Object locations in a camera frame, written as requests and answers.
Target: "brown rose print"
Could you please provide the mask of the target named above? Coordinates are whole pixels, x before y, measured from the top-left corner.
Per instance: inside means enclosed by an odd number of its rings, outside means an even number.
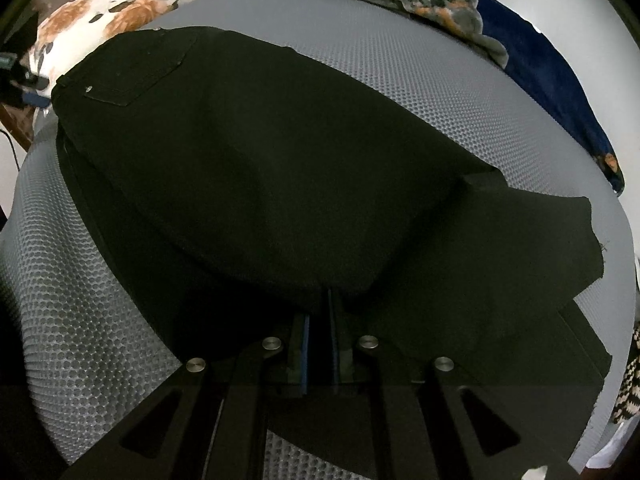
[[[104,37],[109,39],[123,32],[137,30],[173,8],[166,0],[135,0],[104,27]]]
[[[36,52],[47,43],[52,43],[60,32],[67,30],[82,18],[89,11],[91,2],[92,0],[74,0],[55,10],[38,28]]]

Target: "silver bolt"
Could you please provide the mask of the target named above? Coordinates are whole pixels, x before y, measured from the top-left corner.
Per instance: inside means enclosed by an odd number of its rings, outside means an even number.
[[[204,361],[204,359],[200,358],[200,357],[194,357],[193,359],[189,359],[187,361],[187,370],[190,371],[191,373],[198,373],[204,370],[204,367],[206,366],[206,362]]]
[[[358,339],[358,344],[367,350],[373,350],[380,344],[380,342],[374,335],[364,335]]]
[[[266,337],[262,340],[262,348],[265,350],[277,350],[282,346],[282,341],[277,337]]]
[[[438,357],[434,364],[441,372],[450,372],[453,370],[453,361],[448,357]]]

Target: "honeycomb textured fabric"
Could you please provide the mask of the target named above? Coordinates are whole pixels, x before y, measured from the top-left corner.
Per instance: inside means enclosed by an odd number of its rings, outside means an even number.
[[[498,167],[510,186],[590,199],[593,230],[605,247],[605,272],[576,301],[613,361],[570,460],[581,470],[616,400],[635,313],[631,231],[589,155],[496,66],[434,28],[370,4],[197,0],[149,27],[191,25],[236,30],[290,46],[395,100]],[[269,60],[247,62],[260,70]],[[247,107],[252,113],[268,113],[262,103]],[[24,335],[40,418],[65,459],[73,462],[179,362],[140,316],[82,224],[60,174],[55,133],[54,114],[38,118],[36,142],[0,234],[0,282]],[[270,433],[265,478],[361,477]]]

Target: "gray mesh fabric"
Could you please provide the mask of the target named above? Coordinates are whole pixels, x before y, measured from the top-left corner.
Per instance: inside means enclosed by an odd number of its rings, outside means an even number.
[[[590,199],[593,230],[606,249],[605,273],[576,301],[613,362],[570,460],[580,470],[615,402],[635,309],[630,228],[589,155],[490,62],[433,28],[370,4],[198,0],[150,27],[190,25],[291,46],[394,99],[500,168],[511,186]],[[260,70],[269,60],[246,62]],[[260,113],[267,105],[250,106]],[[34,402],[71,462],[178,363],[144,323],[79,219],[57,167],[55,117],[38,122],[42,130],[20,172],[14,210],[0,234],[0,280],[23,329]],[[270,434],[265,478],[357,478],[314,460]]]

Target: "black cable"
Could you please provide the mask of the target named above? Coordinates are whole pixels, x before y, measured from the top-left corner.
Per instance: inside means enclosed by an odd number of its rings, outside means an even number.
[[[9,139],[9,144],[11,145],[11,151],[14,152],[15,167],[18,168],[18,171],[20,171],[20,164],[18,163],[18,156],[15,154],[14,142],[12,141],[11,136],[6,131],[4,131],[2,128],[0,128],[0,132],[4,133],[6,138]]]

